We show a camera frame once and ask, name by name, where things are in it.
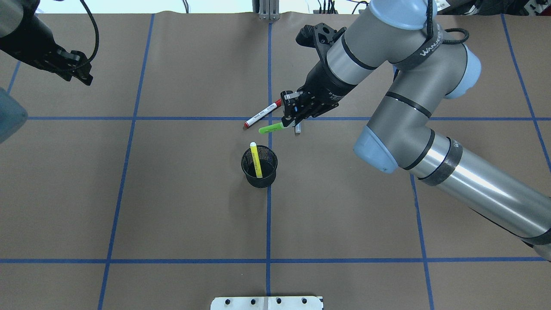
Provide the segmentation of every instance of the pen holder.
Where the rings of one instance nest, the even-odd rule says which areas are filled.
[[[257,145],[258,159],[260,159],[260,167],[262,168],[262,178],[256,177],[255,164],[252,161],[251,149],[247,149],[241,157],[241,169],[247,177],[249,184],[256,188],[266,188],[270,186],[276,179],[277,156],[276,154],[264,145]]]

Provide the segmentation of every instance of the white and red marker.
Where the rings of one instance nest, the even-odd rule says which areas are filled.
[[[259,119],[263,118],[264,116],[266,116],[268,113],[270,113],[271,111],[279,108],[281,106],[281,99],[278,99],[276,102],[272,103],[271,105],[269,105],[267,108],[265,108],[264,110],[260,111],[257,115],[251,117],[251,119],[249,119],[248,121],[245,122],[245,128],[249,128],[252,124],[256,123]]]

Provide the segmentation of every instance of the white label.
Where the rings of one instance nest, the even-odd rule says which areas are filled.
[[[443,10],[449,8],[451,5],[446,0],[436,0],[437,10]]]

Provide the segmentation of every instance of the white metal plate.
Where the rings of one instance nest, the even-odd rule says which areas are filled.
[[[210,310],[323,310],[323,297],[217,297]]]

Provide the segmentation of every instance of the black mesh cup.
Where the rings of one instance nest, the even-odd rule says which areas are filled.
[[[255,164],[252,162],[250,148],[241,157],[241,169],[243,169],[249,184],[256,188],[266,188],[276,179],[277,156],[264,145],[257,145],[256,148],[258,150],[258,159],[260,159],[260,167],[262,168],[262,177],[256,177]]]

